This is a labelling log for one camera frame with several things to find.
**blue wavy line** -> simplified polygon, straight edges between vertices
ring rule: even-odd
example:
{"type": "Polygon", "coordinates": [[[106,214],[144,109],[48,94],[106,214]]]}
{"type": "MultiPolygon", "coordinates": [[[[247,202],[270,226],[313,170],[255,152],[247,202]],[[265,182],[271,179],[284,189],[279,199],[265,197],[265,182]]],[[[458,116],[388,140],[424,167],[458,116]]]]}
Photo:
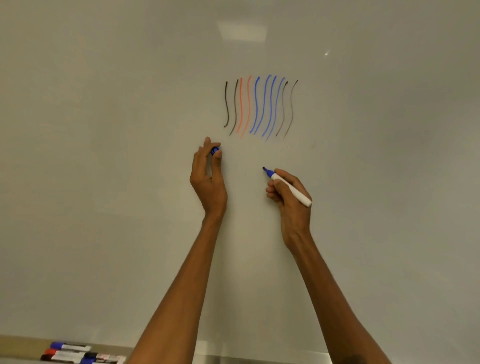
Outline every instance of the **blue wavy line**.
{"type": "Polygon", "coordinates": [[[265,81],[265,90],[264,90],[264,110],[262,111],[262,117],[260,118],[260,121],[258,122],[257,128],[255,129],[255,132],[253,135],[257,134],[258,128],[260,127],[260,124],[262,123],[262,120],[264,119],[264,114],[265,114],[265,98],[267,96],[267,82],[268,79],[272,77],[271,74],[268,75],[267,80],[265,81]]]}
{"type": "Polygon", "coordinates": [[[253,123],[252,130],[250,130],[250,134],[255,128],[255,124],[257,123],[257,118],[258,118],[258,102],[257,102],[257,83],[258,80],[260,80],[260,76],[257,77],[257,80],[255,81],[255,122],[253,123]]]}
{"type": "Polygon", "coordinates": [[[282,78],[280,81],[280,84],[278,85],[278,91],[276,92],[276,101],[275,101],[275,118],[273,119],[273,125],[272,128],[270,129],[270,133],[268,133],[267,138],[265,139],[265,142],[270,138],[270,134],[272,133],[273,129],[275,128],[275,122],[276,122],[276,106],[278,104],[278,95],[280,95],[280,87],[282,86],[282,82],[285,80],[285,77],[282,78]]]}
{"type": "Polygon", "coordinates": [[[273,93],[273,84],[275,83],[276,76],[273,78],[272,87],[270,88],[270,119],[268,120],[267,128],[265,129],[264,133],[262,134],[262,138],[265,136],[268,127],[270,126],[270,122],[272,121],[272,93],[273,93]]]}

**left hand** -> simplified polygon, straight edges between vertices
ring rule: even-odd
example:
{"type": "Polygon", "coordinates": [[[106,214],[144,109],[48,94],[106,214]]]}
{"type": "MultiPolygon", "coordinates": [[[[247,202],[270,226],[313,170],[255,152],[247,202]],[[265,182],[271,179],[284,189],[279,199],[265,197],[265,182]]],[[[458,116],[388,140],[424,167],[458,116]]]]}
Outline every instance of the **left hand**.
{"type": "Polygon", "coordinates": [[[212,156],[212,176],[206,173],[207,158],[211,150],[220,143],[212,143],[205,138],[204,146],[198,147],[193,155],[190,183],[198,195],[205,210],[206,217],[223,218],[227,209],[227,190],[222,176],[222,151],[212,156]]]}

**hand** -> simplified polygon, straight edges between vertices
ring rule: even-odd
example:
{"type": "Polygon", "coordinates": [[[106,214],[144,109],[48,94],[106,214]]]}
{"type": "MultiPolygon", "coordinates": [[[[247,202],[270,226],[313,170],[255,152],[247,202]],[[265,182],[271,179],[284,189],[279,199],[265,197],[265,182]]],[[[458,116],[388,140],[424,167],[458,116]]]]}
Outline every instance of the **hand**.
{"type": "MultiPolygon", "coordinates": [[[[310,200],[312,199],[297,177],[278,168],[275,169],[275,173],[292,184],[310,200]]],[[[269,181],[266,192],[267,197],[274,200],[280,209],[283,242],[291,250],[299,240],[310,236],[311,207],[305,207],[297,200],[282,180],[269,181]]]]}
{"type": "Polygon", "coordinates": [[[204,146],[198,147],[193,155],[190,183],[197,192],[205,210],[206,217],[223,218],[227,209],[227,190],[222,176],[222,151],[218,150],[212,156],[212,176],[207,176],[207,158],[211,150],[220,143],[212,143],[205,138],[204,146]]]}

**right hand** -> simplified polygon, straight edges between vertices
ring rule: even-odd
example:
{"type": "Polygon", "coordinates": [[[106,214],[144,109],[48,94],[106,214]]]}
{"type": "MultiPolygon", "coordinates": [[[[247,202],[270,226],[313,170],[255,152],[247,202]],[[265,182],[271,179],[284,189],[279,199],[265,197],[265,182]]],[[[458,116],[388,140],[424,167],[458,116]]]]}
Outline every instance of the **right hand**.
{"type": "MultiPolygon", "coordinates": [[[[312,199],[297,177],[278,168],[275,173],[312,199]]],[[[266,192],[267,197],[274,200],[280,209],[283,242],[291,250],[295,243],[310,236],[311,207],[305,207],[297,200],[282,180],[269,181],[266,192]]]]}

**whiteboard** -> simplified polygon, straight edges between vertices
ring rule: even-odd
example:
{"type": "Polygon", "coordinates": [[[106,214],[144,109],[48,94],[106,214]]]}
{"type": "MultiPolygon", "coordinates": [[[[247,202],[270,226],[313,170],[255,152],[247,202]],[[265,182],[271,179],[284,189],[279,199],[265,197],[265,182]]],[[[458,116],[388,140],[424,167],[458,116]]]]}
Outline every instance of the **whiteboard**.
{"type": "Polygon", "coordinates": [[[478,358],[477,1],[0,9],[1,334],[134,346],[200,228],[189,174],[208,135],[228,210],[198,354],[326,352],[266,166],[304,182],[320,252],[395,363],[478,358]],[[269,74],[286,100],[298,80],[288,135],[229,135],[225,82],[232,117],[236,80],[262,93],[269,74]]]}

